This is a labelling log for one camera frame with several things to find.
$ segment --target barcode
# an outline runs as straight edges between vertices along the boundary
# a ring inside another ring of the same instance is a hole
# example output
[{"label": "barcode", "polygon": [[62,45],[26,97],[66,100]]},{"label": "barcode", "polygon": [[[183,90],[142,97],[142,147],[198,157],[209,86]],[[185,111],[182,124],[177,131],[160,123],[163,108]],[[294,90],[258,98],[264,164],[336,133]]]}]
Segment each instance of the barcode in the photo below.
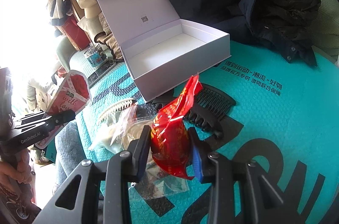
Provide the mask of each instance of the barcode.
[{"label": "barcode", "polygon": [[147,16],[143,16],[143,17],[141,18],[141,20],[142,20],[142,22],[146,22],[146,21],[148,21],[148,18],[147,18]]}]

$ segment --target box flap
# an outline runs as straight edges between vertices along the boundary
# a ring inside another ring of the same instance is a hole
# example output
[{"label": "box flap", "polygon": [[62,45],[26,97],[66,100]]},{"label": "box flap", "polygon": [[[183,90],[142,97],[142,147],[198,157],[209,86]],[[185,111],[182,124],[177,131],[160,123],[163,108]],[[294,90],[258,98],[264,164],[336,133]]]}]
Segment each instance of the box flap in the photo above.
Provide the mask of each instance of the box flap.
[{"label": "box flap", "polygon": [[179,19],[169,0],[98,0],[117,41],[128,42],[159,26]]}]

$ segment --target green textured fabric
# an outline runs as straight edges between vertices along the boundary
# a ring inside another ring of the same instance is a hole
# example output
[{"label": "green textured fabric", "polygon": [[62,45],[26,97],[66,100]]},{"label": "green textured fabric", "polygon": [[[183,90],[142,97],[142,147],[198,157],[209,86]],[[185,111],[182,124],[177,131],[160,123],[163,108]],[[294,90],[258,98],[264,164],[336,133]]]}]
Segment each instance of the green textured fabric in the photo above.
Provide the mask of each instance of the green textured fabric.
[{"label": "green textured fabric", "polygon": [[321,0],[318,17],[308,30],[313,44],[337,60],[339,53],[338,0]]}]

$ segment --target metal bolt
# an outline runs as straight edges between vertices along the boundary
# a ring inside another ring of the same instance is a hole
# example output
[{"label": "metal bolt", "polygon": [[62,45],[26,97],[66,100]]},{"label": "metal bolt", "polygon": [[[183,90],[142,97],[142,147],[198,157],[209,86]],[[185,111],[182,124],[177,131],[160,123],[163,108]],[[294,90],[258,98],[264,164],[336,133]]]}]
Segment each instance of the metal bolt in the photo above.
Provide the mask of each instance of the metal bolt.
[{"label": "metal bolt", "polygon": [[91,165],[91,163],[92,163],[92,161],[89,160],[89,159],[85,159],[85,160],[82,160],[82,161],[81,161],[81,165],[82,165],[83,167],[88,167],[88,166]]},{"label": "metal bolt", "polygon": [[255,167],[256,161],[251,160],[249,163],[247,163],[250,167]]},{"label": "metal bolt", "polygon": [[213,152],[210,152],[210,153],[208,154],[208,156],[209,156],[209,158],[216,159],[216,158],[218,158],[220,155],[219,155],[219,153],[213,151]]},{"label": "metal bolt", "polygon": [[120,157],[127,158],[131,153],[127,150],[120,152]]}]

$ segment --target cap brim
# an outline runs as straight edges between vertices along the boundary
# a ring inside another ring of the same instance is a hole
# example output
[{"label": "cap brim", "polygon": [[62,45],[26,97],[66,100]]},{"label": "cap brim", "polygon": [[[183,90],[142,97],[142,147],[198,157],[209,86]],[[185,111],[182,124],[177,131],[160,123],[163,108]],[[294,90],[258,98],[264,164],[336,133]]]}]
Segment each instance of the cap brim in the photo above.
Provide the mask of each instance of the cap brim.
[{"label": "cap brim", "polygon": [[99,4],[95,4],[89,8],[85,8],[84,9],[85,12],[85,17],[86,18],[93,18],[99,15],[99,13],[101,13],[101,8],[99,6]]}]

